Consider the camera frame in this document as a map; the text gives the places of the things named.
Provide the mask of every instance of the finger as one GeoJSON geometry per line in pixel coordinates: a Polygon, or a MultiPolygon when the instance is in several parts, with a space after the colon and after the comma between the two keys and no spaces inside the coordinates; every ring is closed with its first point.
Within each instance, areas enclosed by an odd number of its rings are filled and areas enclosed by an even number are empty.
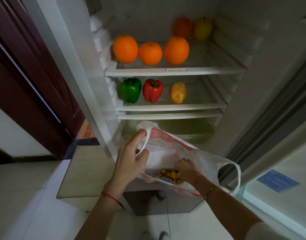
{"type": "Polygon", "coordinates": [[[146,135],[147,133],[144,129],[140,129],[139,131],[135,132],[135,134],[129,139],[127,143],[128,146],[135,150],[146,135]]]}
{"type": "Polygon", "coordinates": [[[141,165],[141,168],[144,169],[147,164],[148,156],[150,155],[150,152],[147,149],[144,149],[142,151],[141,156],[139,157],[137,163],[141,165]]]}

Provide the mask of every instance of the orange fruit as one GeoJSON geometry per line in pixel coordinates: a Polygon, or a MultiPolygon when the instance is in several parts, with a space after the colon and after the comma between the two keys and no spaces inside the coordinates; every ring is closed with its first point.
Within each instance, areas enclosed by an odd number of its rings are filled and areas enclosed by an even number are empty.
{"type": "Polygon", "coordinates": [[[188,57],[190,48],[182,37],[173,37],[164,46],[164,57],[173,65],[182,64],[188,57]]]}
{"type": "Polygon", "coordinates": [[[136,60],[139,46],[131,36],[119,36],[113,43],[113,51],[116,58],[123,63],[132,63],[136,60]]]}
{"type": "Polygon", "coordinates": [[[190,19],[184,17],[179,18],[173,26],[173,34],[174,36],[179,36],[187,40],[191,36],[192,29],[193,26],[190,19]]]}
{"type": "Polygon", "coordinates": [[[139,48],[139,59],[145,65],[155,65],[162,59],[162,48],[158,43],[144,43],[139,48]]]}

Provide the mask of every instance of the forearm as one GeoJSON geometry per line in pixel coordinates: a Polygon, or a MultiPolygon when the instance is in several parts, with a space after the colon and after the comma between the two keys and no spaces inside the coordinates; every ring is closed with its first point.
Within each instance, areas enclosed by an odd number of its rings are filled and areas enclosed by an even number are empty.
{"type": "MultiPolygon", "coordinates": [[[[125,186],[123,186],[121,183],[113,182],[110,180],[104,186],[103,192],[119,200],[124,189],[125,186]]],[[[105,240],[107,238],[114,213],[118,207],[119,204],[113,199],[109,197],[103,197],[101,195],[89,217],[77,234],[75,240],[105,240]]]]}
{"type": "Polygon", "coordinates": [[[244,240],[251,226],[262,221],[251,210],[222,189],[217,188],[202,174],[195,174],[192,185],[207,200],[219,222],[235,240],[244,240]]]}

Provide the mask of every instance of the red string bracelet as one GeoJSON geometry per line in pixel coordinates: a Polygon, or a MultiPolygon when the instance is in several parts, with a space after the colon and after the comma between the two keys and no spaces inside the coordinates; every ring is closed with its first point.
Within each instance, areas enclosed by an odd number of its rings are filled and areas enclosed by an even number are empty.
{"type": "Polygon", "coordinates": [[[112,200],[114,200],[116,203],[118,203],[118,204],[120,203],[116,198],[114,198],[113,196],[108,195],[107,193],[104,193],[103,191],[101,192],[101,194],[103,195],[104,198],[105,197],[109,197],[112,200]]]}

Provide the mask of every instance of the plastic bag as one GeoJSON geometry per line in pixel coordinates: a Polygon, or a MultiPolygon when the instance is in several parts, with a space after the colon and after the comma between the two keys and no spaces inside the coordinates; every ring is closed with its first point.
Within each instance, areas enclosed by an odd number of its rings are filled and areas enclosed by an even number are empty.
{"type": "Polygon", "coordinates": [[[143,151],[143,149],[147,149],[150,152],[145,172],[141,173],[138,178],[145,180],[147,183],[160,182],[166,184],[169,188],[182,195],[201,197],[199,192],[197,192],[195,188],[187,182],[174,185],[157,179],[155,176],[162,169],[174,170],[174,163],[184,157],[190,159],[196,166],[197,170],[208,180],[219,186],[219,169],[230,163],[235,165],[237,169],[238,185],[233,191],[230,191],[229,194],[234,196],[238,192],[241,184],[241,170],[240,166],[235,162],[201,151],[186,141],[161,130],[157,123],[143,121],[137,125],[137,129],[145,129],[147,132],[147,136],[143,138],[138,146],[138,149],[140,149],[138,155],[143,151]]]}

